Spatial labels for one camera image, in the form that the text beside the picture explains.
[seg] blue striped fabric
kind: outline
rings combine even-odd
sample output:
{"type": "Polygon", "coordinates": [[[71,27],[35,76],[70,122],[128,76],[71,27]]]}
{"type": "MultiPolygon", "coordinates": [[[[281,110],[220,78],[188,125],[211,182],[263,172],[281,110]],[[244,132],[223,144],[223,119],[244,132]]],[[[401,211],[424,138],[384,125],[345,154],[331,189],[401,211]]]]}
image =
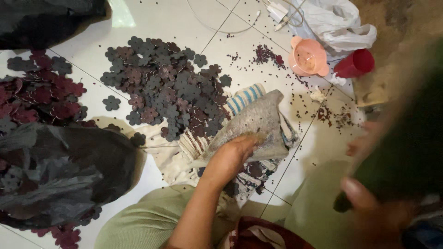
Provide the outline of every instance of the blue striped fabric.
{"type": "Polygon", "coordinates": [[[226,101],[228,107],[232,110],[232,113],[237,115],[244,107],[254,102],[256,99],[263,96],[264,88],[260,83],[256,83],[251,87],[245,88],[237,95],[226,101]]]}

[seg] hand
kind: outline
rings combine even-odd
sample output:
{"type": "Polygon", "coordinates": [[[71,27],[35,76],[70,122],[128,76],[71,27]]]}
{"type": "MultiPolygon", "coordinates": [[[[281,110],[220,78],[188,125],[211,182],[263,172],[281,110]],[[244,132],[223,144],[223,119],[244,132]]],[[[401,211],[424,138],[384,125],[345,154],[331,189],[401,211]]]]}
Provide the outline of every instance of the hand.
{"type": "Polygon", "coordinates": [[[370,244],[369,248],[402,248],[399,236],[414,217],[414,203],[393,201],[380,204],[365,186],[352,178],[342,179],[341,187],[354,207],[359,243],[370,244]]]}
{"type": "Polygon", "coordinates": [[[254,135],[239,136],[222,145],[206,166],[200,182],[223,189],[242,169],[243,163],[257,149],[259,139],[254,135]]]}
{"type": "MultiPolygon", "coordinates": [[[[379,125],[381,125],[379,122],[366,121],[361,124],[361,127],[366,132],[371,132],[379,125]]],[[[368,140],[368,134],[366,134],[364,136],[359,136],[355,140],[349,142],[348,143],[348,150],[346,151],[346,155],[347,156],[354,156],[360,150],[360,148],[362,148],[363,145],[365,143],[367,143],[367,140],[368,140]]]]}

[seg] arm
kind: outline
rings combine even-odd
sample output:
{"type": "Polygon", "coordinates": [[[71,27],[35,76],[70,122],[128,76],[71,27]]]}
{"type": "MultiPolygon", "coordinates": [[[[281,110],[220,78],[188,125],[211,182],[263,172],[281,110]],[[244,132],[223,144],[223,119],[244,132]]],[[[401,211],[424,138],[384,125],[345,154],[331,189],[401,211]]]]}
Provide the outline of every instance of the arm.
{"type": "Polygon", "coordinates": [[[208,163],[166,248],[211,248],[211,230],[224,186],[243,169],[256,149],[255,136],[240,136],[221,146],[208,163]]]}

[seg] dark object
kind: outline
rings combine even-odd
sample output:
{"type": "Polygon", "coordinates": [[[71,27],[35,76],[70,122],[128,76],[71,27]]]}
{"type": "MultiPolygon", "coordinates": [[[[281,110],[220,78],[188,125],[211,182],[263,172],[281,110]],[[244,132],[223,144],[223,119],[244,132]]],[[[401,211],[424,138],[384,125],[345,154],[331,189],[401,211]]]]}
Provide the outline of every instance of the dark object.
{"type": "Polygon", "coordinates": [[[105,0],[0,0],[0,50],[46,49],[105,15],[105,0]]]}
{"type": "Polygon", "coordinates": [[[6,174],[17,181],[0,192],[0,223],[21,229],[80,224],[130,188],[135,153],[127,137],[105,129],[18,127],[0,138],[0,157],[11,165],[6,174]]]}
{"type": "MultiPolygon", "coordinates": [[[[443,39],[429,48],[426,63],[416,70],[420,80],[406,82],[411,92],[384,115],[382,124],[388,130],[380,131],[384,136],[360,155],[352,174],[380,202],[443,193],[443,151],[438,146],[443,143],[443,39]]],[[[340,193],[334,209],[345,212],[351,207],[340,193]]]]}

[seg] finger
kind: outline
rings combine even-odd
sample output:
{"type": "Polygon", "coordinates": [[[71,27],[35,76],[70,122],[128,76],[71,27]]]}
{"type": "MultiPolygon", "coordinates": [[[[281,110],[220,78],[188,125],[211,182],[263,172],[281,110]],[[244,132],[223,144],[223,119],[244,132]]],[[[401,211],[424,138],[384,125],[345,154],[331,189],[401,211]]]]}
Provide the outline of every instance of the finger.
{"type": "Polygon", "coordinates": [[[357,180],[345,177],[342,179],[341,187],[355,210],[374,210],[378,207],[374,195],[357,180]]]}

